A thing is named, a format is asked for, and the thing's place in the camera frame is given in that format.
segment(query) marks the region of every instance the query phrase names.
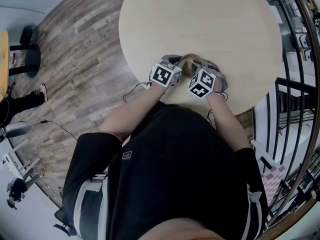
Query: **person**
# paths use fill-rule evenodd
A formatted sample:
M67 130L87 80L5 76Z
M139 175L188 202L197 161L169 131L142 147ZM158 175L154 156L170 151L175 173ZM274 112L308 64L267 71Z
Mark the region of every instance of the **person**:
M7 186L7 193L9 198L6 200L8 206L12 209L17 210L16 203L21 202L26 197L26 192L33 186L40 178L44 175L42 173L38 173L30 180L26 181L29 176L34 172L33 169L29 170L24 176L21 178L14 178Z
M153 82L115 108L99 132L78 138L63 188L66 216L84 240L256 239L267 197L222 79L206 96L216 129L190 109L160 102L166 90Z
M44 83L40 85L39 93L32 91L24 97L12 98L9 96L4 98L0 102L0 128L6 127L16 114L39 107L47 101L47 89Z

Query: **white shoe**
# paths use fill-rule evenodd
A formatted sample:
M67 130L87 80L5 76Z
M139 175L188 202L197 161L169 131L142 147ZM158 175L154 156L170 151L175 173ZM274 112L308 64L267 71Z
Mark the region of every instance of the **white shoe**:
M43 93L44 95L44 102L47 102L48 101L47 88L44 83L40 85L40 92Z
M311 196L313 197L313 199L317 199L317 193L314 190L311 190Z

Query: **fiducial marker cube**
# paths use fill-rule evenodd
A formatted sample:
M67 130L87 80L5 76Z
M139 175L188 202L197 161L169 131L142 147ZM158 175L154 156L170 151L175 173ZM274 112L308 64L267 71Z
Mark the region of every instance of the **fiducial marker cube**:
M169 87L178 81L181 72L181 68L162 59L158 64L153 66L150 80L164 87Z
M191 79L188 91L199 99L203 99L214 90L216 76L200 69Z

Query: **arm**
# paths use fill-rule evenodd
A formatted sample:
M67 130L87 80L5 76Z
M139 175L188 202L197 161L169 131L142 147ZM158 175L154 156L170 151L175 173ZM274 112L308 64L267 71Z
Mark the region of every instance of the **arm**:
M214 91L221 91L221 83L214 84ZM239 121L232 114L225 99L217 94L211 93L206 97L214 117L216 130L229 144L233 151L249 148L247 135Z
M123 143L165 92L165 87L153 82L152 86L143 90L137 98L114 109L99 130L116 136Z

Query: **wire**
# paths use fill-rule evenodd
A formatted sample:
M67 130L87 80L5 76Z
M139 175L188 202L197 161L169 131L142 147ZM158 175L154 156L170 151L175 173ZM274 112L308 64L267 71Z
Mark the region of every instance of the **wire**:
M8 112L6 113L6 117L5 119L3 120L3 122L0 124L0 128L2 125L4 125L4 123L6 122L6 120L8 119L8 116L9 116L9 110L10 110L10 103L8 101L8 99L5 98L5 96L1 93L1 95L3 96L4 100L8 103Z
M212 110L209 110L205 120L207 120L210 123L210 125L212 125L211 119L209 118L210 114L212 114Z
M214 91L214 93L223 95L225 101L229 99L228 94L224 91Z
M31 125L31 127L34 127L34 126L39 125L39 124L46 124L46 123L48 123L48 122L51 122L51 123L56 124L56 125L59 126L62 130L66 131L68 134L70 134L76 141L78 141L77 138L76 138L71 132L67 131L67 130L66 130L65 128L63 128L61 125L59 125L59 124L57 124L56 122L51 121L51 120L43 120L43 121L40 121L40 122L38 122L38 123L36 123L36 124L34 124L34 125Z
M135 87L134 87L131 91L129 91L129 92L127 92L127 93L125 93L125 94L123 95L123 101L124 101L124 103L127 103L127 96L129 96L130 94L132 94L132 92L133 92L139 85L144 84L144 85L148 86L150 83L151 83L151 81L149 81L149 82L140 82L140 83L136 84Z

